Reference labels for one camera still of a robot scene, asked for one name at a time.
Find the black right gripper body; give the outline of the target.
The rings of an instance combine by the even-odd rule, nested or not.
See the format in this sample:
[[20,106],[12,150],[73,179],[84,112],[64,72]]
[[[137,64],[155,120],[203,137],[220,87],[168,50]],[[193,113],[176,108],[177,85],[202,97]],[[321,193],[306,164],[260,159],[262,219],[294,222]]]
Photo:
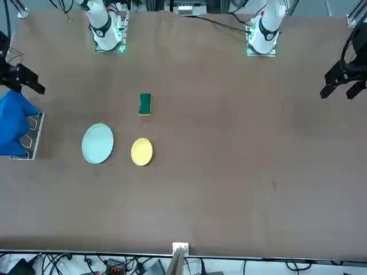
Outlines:
[[10,38],[4,34],[3,32],[0,32],[0,39],[1,39],[1,44],[0,44],[0,50],[1,50],[1,69],[3,69],[5,67],[6,64],[6,56],[9,50],[9,46],[10,46]]

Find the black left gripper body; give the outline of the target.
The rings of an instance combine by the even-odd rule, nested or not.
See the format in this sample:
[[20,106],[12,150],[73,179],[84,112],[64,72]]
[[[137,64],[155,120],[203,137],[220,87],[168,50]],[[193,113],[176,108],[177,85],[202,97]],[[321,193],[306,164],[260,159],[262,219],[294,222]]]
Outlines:
[[366,22],[354,28],[351,42],[356,54],[354,65],[366,67]]

